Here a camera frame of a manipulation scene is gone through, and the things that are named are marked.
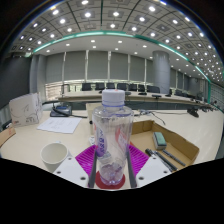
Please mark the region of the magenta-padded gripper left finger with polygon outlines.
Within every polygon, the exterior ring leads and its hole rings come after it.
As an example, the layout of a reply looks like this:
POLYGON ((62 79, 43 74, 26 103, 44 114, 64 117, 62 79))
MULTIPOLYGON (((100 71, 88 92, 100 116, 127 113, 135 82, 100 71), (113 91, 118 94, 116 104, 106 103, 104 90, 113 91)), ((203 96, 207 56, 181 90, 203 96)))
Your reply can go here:
POLYGON ((96 151, 92 145, 76 157, 67 157, 54 174, 84 188, 93 188, 96 177, 96 151))

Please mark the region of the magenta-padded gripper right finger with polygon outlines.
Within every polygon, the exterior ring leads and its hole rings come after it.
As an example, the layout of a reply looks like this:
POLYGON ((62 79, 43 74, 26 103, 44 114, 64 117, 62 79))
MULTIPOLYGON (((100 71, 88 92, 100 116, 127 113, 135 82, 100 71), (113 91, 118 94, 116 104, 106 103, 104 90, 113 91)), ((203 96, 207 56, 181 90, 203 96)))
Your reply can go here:
POLYGON ((127 152, 130 186, 140 188, 171 174, 155 155, 148 156, 133 145, 127 152))

